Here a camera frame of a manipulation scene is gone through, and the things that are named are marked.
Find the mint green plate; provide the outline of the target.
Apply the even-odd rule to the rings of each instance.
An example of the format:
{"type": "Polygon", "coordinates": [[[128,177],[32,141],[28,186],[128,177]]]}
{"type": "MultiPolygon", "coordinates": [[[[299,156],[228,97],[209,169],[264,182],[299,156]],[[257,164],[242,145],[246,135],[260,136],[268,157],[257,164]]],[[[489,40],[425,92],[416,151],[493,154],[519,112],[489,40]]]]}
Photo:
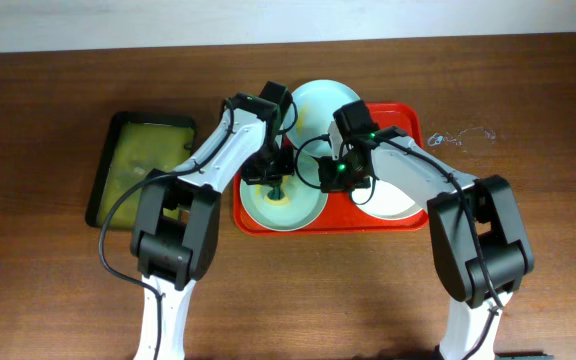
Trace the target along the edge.
{"type": "Polygon", "coordinates": [[[293,150],[294,174],[285,176],[280,186],[290,198],[285,206],[272,206],[263,200],[272,186],[248,185],[240,176],[239,193],[247,214],[259,225],[274,231],[294,231],[312,223],[323,211],[328,195],[319,185],[317,162],[305,155],[296,158],[293,150]]]}

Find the white plate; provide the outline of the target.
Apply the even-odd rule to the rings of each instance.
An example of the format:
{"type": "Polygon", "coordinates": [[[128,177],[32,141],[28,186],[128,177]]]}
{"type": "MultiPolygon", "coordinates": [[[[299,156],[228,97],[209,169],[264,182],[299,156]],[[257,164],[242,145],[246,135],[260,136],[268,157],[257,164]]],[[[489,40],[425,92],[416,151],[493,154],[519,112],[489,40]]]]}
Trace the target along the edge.
{"type": "Polygon", "coordinates": [[[399,188],[381,180],[374,187],[355,189],[350,198],[362,212],[381,220],[401,220],[422,210],[399,188]]]}

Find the red plastic tray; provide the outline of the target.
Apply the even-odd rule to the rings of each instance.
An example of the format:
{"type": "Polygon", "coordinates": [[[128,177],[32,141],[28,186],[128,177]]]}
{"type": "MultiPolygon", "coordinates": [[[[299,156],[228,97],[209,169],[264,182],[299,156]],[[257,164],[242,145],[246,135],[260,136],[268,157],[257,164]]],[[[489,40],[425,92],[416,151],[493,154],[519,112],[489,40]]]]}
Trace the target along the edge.
{"type": "MultiPolygon", "coordinates": [[[[373,120],[381,127],[396,126],[406,131],[420,146],[422,132],[415,111],[409,106],[396,103],[368,103],[367,107],[373,120]]],[[[398,220],[382,220],[362,212],[352,204],[349,197],[343,193],[333,193],[328,196],[322,213],[309,225],[294,231],[274,231],[257,224],[245,211],[239,185],[239,175],[234,178],[232,214],[235,225],[244,233],[253,236],[283,236],[288,234],[348,234],[367,232],[406,232],[422,229],[428,224],[429,218],[424,210],[417,210],[412,215],[406,215],[398,220]]]]}

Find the light blue top plate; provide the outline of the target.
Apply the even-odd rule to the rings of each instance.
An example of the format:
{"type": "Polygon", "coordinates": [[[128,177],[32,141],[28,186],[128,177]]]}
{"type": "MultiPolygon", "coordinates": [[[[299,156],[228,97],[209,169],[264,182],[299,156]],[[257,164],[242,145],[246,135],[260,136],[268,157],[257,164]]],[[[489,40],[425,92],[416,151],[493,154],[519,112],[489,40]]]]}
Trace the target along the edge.
{"type": "Polygon", "coordinates": [[[287,133],[287,138],[295,147],[294,155],[298,149],[312,138],[328,135],[327,140],[316,140],[306,145],[299,156],[308,155],[312,158],[331,156],[339,157],[342,137],[334,119],[334,113],[344,105],[360,99],[359,95],[350,87],[333,80],[314,80],[307,82],[292,92],[292,98],[297,108],[289,109],[284,122],[292,125],[294,118],[296,124],[287,133]]]}

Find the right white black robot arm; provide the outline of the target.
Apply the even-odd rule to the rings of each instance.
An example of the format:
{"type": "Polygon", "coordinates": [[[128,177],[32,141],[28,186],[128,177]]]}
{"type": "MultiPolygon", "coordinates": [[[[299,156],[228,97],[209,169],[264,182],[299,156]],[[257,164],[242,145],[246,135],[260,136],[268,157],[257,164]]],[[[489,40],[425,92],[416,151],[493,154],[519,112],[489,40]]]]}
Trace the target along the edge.
{"type": "Polygon", "coordinates": [[[350,192],[368,180],[389,183],[428,215],[433,261],[449,294],[446,332],[436,359],[493,359],[506,305],[535,258],[509,182],[478,178],[422,150],[404,130],[381,128],[361,101],[340,107],[319,162],[324,193],[350,192]]]}

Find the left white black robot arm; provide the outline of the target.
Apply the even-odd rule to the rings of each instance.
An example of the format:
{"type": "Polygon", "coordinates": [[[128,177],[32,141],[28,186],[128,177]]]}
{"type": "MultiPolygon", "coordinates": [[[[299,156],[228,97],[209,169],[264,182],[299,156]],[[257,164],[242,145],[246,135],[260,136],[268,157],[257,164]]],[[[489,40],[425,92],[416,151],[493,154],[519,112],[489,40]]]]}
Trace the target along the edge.
{"type": "Polygon", "coordinates": [[[130,245],[145,285],[136,358],[184,358],[190,298],[217,248],[221,195],[250,157],[269,160],[278,151],[280,127],[295,108],[288,88],[272,81],[257,96],[227,98],[218,127],[188,160],[148,175],[130,245]]]}

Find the yellow green sponge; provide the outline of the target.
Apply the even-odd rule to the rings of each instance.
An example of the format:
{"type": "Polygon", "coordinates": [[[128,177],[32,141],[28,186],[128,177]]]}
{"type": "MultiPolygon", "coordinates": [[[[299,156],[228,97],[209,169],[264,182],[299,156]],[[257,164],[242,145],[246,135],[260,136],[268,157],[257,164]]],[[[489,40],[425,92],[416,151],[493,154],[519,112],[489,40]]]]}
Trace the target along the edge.
{"type": "Polygon", "coordinates": [[[285,206],[290,203],[290,198],[281,188],[271,188],[263,200],[272,206],[285,206]]]}

